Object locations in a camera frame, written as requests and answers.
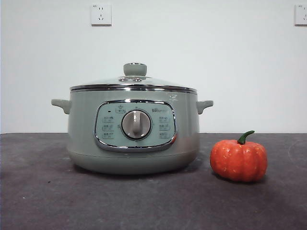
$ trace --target pumpkin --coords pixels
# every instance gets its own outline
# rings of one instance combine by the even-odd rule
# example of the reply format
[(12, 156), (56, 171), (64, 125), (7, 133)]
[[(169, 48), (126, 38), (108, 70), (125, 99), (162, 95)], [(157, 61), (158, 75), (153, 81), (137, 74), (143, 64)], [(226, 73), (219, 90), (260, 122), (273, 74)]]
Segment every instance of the pumpkin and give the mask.
[(239, 140), (222, 140), (214, 145), (210, 165), (216, 174), (242, 182), (258, 181), (264, 176), (268, 166), (265, 148), (246, 141), (246, 137), (254, 132), (246, 132)]

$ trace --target electrical outlet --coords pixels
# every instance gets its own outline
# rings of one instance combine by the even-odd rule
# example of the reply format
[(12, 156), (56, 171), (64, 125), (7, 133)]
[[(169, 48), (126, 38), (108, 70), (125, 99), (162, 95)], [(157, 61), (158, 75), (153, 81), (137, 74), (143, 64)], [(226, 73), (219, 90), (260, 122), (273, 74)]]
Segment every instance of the electrical outlet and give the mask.
[(112, 10), (108, 4), (93, 4), (91, 6), (92, 25), (112, 25)]
[(295, 6), (295, 25), (307, 25), (307, 5)]

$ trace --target pot handle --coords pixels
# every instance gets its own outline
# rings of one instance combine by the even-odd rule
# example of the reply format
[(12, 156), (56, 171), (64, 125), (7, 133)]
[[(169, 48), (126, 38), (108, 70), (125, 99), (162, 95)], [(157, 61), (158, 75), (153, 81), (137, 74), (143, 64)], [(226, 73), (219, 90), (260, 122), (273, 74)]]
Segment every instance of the pot handle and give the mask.
[(71, 101), (62, 99), (52, 99), (51, 104), (57, 107), (61, 107), (65, 114), (69, 114), (71, 110)]
[(202, 114), (205, 108), (213, 106), (213, 101), (199, 101), (196, 102), (197, 112), (198, 114)]

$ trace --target pumpkin stem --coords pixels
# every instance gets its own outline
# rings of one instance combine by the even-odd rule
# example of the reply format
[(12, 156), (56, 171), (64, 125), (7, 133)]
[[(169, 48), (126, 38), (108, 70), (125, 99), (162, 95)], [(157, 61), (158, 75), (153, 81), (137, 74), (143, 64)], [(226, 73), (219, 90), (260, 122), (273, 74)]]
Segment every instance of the pumpkin stem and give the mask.
[(240, 145), (244, 145), (244, 144), (245, 144), (245, 139), (246, 139), (246, 137), (247, 137), (248, 135), (254, 133), (254, 132), (255, 132), (254, 130), (251, 130), (251, 131), (246, 132), (245, 134), (243, 134), (243, 135), (238, 139), (238, 143), (239, 143)]

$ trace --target dark gray tabletop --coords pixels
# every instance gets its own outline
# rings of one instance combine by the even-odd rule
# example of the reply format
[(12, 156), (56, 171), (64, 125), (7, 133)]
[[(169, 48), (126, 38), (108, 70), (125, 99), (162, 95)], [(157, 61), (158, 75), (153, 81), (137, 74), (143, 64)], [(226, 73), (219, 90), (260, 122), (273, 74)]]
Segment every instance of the dark gray tabletop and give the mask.
[(307, 229), (307, 134), (250, 136), (269, 164), (251, 184), (210, 168), (214, 143), (238, 136), (200, 134), (198, 158), (182, 170), (116, 176), (74, 166), (67, 134), (1, 135), (1, 229)]

